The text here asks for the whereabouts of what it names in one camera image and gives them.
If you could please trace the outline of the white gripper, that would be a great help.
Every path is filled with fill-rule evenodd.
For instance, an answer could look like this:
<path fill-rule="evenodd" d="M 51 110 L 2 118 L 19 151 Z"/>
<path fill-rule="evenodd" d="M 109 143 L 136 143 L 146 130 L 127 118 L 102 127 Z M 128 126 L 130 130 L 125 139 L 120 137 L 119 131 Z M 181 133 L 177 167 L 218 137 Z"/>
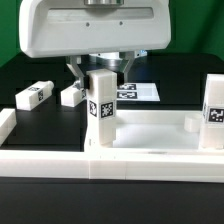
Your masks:
<path fill-rule="evenodd" d="M 66 65 L 77 89 L 89 89 L 80 56 L 164 49 L 171 40 L 169 0 L 23 0 L 19 13 L 21 50 L 32 58 L 68 56 Z M 120 53 L 117 85 L 128 82 L 132 53 Z"/>

